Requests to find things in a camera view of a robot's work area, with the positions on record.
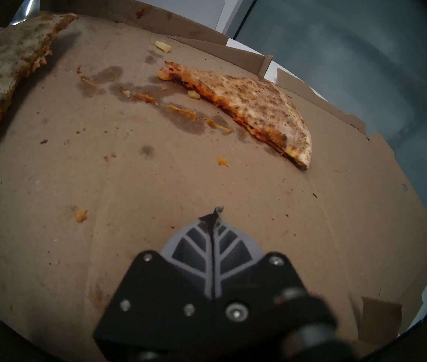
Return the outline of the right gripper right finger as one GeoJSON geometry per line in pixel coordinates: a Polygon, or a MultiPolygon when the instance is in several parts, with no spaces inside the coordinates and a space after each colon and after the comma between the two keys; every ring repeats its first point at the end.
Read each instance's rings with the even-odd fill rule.
{"type": "Polygon", "coordinates": [[[327,303],[311,295],[289,259],[263,253],[212,213],[215,361],[349,361],[327,303]]]}

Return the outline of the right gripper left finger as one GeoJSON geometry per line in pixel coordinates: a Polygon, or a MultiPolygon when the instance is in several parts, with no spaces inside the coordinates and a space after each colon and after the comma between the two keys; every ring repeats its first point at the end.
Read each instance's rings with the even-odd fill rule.
{"type": "Polygon", "coordinates": [[[144,250],[133,259],[93,332],[107,361],[151,360],[209,336],[219,219],[202,216],[161,252],[144,250]]]}

